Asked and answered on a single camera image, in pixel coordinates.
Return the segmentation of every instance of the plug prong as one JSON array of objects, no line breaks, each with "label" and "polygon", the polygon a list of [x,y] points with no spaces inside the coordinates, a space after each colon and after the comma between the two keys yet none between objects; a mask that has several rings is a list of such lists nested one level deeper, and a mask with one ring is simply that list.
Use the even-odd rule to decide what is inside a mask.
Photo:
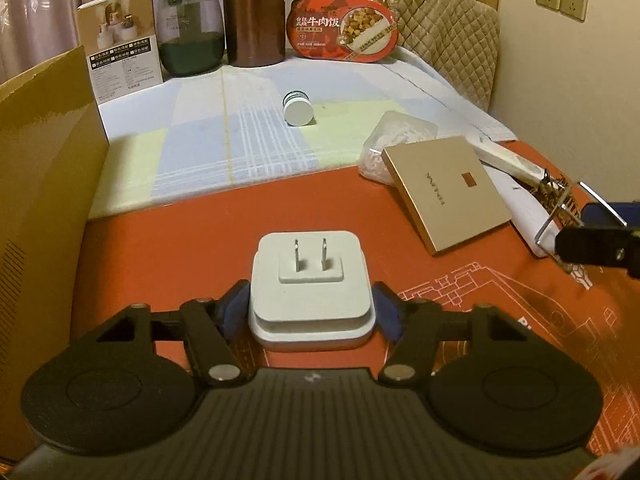
[{"label": "plug prong", "polygon": [[326,270],[326,238],[322,239],[322,270]]},{"label": "plug prong", "polygon": [[296,272],[300,272],[300,256],[298,254],[298,239],[296,238]]}]

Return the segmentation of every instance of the plastic bag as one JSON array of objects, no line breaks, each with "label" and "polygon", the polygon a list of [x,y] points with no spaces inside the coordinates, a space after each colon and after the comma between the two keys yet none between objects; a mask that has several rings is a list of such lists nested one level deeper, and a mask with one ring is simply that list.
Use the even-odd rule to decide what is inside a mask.
[{"label": "plastic bag", "polygon": [[394,181],[382,160],[382,150],[396,144],[433,140],[437,135],[436,124],[392,110],[385,112],[362,147],[358,171],[365,178],[392,186]]}]

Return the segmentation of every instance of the quilted chair cover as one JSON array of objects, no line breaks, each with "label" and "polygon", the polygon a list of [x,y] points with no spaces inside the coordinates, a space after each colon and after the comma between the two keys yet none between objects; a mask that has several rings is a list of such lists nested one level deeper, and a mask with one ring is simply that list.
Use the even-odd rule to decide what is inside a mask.
[{"label": "quilted chair cover", "polygon": [[415,52],[460,95],[487,110],[494,86],[498,12],[475,0],[377,0],[398,21],[398,45]]}]

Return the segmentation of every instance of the charger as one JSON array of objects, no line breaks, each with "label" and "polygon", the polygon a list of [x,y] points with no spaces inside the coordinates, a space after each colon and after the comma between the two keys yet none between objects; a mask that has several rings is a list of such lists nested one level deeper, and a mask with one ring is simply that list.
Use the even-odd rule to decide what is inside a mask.
[{"label": "charger", "polygon": [[271,233],[260,240],[249,327],[264,348],[356,348],[375,323],[367,264],[355,234]]}]

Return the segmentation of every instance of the brown thermos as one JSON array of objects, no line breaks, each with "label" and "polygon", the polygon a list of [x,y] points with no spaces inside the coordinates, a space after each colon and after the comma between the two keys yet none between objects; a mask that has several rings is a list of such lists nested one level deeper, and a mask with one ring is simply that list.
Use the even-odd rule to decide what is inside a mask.
[{"label": "brown thermos", "polygon": [[229,64],[265,66],[284,60],[284,0],[224,0],[224,6]]}]

